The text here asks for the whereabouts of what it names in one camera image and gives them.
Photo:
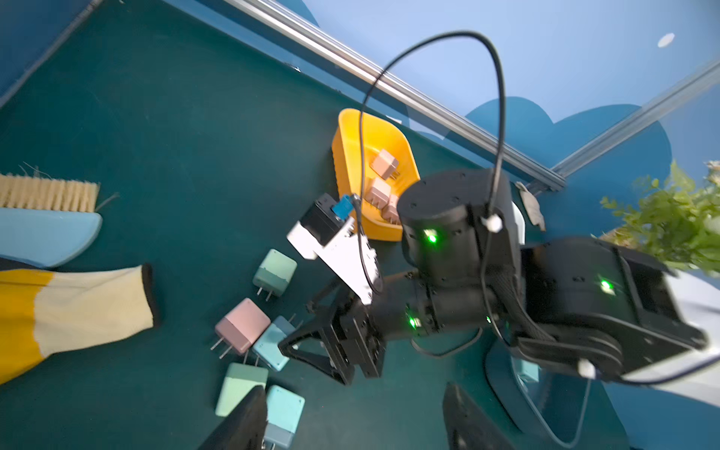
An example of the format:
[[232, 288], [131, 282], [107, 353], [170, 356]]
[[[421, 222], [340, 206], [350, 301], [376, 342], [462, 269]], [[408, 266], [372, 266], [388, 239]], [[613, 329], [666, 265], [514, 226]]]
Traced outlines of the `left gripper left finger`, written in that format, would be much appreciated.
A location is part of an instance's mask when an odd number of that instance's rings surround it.
[[200, 445], [200, 450], [261, 450], [267, 427], [266, 390], [253, 387]]

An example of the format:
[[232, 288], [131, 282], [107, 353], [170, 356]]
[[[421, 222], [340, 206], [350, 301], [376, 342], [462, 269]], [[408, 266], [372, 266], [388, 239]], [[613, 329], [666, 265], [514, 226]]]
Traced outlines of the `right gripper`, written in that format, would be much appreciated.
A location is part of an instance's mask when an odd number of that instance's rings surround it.
[[311, 320], [279, 343], [284, 356], [348, 386], [360, 368], [382, 375], [386, 344], [435, 334], [483, 330], [504, 309], [494, 288], [477, 282], [436, 285], [416, 271], [384, 279], [371, 304], [335, 277], [307, 302]]

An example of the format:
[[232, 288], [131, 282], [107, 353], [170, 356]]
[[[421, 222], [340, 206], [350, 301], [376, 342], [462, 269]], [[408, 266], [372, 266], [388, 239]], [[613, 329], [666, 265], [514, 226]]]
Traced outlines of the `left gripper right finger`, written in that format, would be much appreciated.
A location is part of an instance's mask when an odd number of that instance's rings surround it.
[[450, 382], [442, 401], [444, 425], [450, 449], [515, 449], [508, 437], [458, 384]]

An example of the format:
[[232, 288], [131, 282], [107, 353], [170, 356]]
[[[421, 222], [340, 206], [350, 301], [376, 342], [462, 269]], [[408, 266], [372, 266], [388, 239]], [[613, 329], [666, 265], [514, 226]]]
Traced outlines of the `blue plug pile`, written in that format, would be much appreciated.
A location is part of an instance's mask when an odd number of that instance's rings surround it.
[[255, 356], [272, 371], [282, 371], [290, 358], [279, 350], [279, 345], [294, 331], [296, 328], [288, 319], [277, 316], [252, 346]]

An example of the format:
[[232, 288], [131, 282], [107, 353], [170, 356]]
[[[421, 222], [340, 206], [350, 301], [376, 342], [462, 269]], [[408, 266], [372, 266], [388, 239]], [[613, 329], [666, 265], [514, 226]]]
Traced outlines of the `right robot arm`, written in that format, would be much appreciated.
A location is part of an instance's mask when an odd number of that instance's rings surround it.
[[719, 402], [718, 290], [645, 253], [588, 236], [521, 244], [510, 185], [491, 170], [433, 174], [397, 211], [406, 273], [381, 275], [376, 254], [318, 199], [288, 233], [334, 273], [329, 306], [279, 343], [284, 356], [341, 384], [381, 375], [386, 344], [492, 331], [543, 369]]

